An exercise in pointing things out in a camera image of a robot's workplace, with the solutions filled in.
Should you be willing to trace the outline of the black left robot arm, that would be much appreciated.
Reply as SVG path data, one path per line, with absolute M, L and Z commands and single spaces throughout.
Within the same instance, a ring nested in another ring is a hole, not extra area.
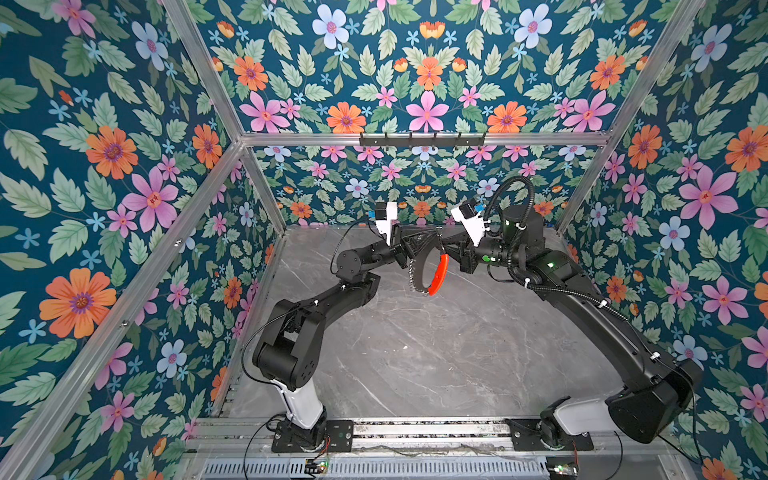
M 413 288 L 432 296 L 442 286 L 448 263 L 440 233 L 403 232 L 395 226 L 389 237 L 381 234 L 372 244 L 336 253 L 331 263 L 335 285 L 310 299 L 275 304 L 260 331 L 252 364 L 277 388 L 292 427 L 315 436 L 325 432 L 327 410 L 313 381 L 325 332 L 374 298 L 380 284 L 374 270 L 390 264 L 407 268 Z

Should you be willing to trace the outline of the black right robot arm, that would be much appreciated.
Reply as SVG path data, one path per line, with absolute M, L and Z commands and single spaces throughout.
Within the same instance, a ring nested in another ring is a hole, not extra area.
M 652 345 L 599 294 L 539 213 L 510 206 L 503 215 L 501 230 L 494 234 L 476 202 L 453 208 L 451 216 L 464 230 L 444 239 L 445 253 L 465 273 L 480 265 L 504 269 L 509 282 L 534 292 L 572 321 L 622 380 L 615 393 L 564 397 L 544 409 L 537 426 L 542 443 L 559 449 L 569 437 L 610 431 L 651 443 L 693 406 L 702 368 L 692 359 L 676 359 Z

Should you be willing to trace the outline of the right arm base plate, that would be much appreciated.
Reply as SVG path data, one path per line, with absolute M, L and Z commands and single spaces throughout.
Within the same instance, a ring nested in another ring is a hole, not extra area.
M 515 451 L 593 451 L 595 446 L 589 434 L 567 435 L 549 420 L 540 418 L 506 418 L 510 439 Z

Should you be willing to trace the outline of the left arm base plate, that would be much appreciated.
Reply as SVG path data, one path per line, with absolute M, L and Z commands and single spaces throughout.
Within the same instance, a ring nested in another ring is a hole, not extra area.
M 312 429 L 302 429 L 281 420 L 275 430 L 272 453 L 348 453 L 352 450 L 355 424 L 351 420 L 321 420 Z

